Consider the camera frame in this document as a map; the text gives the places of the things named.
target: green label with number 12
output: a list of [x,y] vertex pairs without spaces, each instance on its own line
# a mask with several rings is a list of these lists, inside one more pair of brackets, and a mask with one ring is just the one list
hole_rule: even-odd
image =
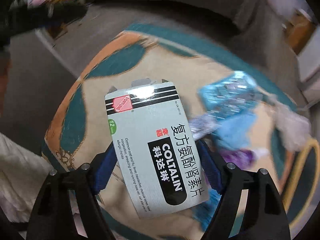
[[108,121],[109,121],[109,127],[110,127],[111,134],[115,134],[116,130],[117,130],[116,122],[113,121],[112,119],[109,119]]

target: coltalin box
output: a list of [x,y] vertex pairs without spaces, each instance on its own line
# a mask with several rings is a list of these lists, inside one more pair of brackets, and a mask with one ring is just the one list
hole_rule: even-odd
[[140,218],[208,200],[196,145],[172,82],[117,90],[105,100],[118,162]]

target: black label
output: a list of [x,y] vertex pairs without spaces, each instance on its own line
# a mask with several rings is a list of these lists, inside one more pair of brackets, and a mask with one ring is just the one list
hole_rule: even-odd
[[183,203],[187,192],[170,137],[149,142],[148,146],[165,201],[172,206]]

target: metal bolt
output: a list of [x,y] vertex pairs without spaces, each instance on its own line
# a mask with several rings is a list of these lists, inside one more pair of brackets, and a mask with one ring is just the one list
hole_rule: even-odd
[[261,172],[263,175],[268,174],[268,171],[267,171],[265,168],[261,168],[261,169],[260,169],[260,172]]
[[227,167],[230,169],[230,170],[234,170],[236,168],[236,165],[234,163],[227,163]]
[[50,174],[51,176],[54,176],[54,175],[56,175],[57,173],[58,173],[58,171],[55,170],[55,169],[53,169],[53,170],[51,170],[51,171],[49,172],[49,174]]
[[81,165],[81,169],[82,169],[82,170],[85,170],[85,171],[86,171],[86,170],[89,169],[89,168],[90,168],[90,164],[89,164],[89,163],[84,163],[84,164]]

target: purple object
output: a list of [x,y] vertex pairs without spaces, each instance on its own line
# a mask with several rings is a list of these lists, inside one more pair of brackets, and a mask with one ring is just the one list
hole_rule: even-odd
[[254,151],[245,149],[237,151],[221,149],[219,153],[223,157],[225,162],[234,163],[241,170],[245,170],[249,168],[252,165],[252,163],[254,163],[258,158],[260,158],[263,155],[266,155],[268,153],[268,150],[264,148],[259,148]]

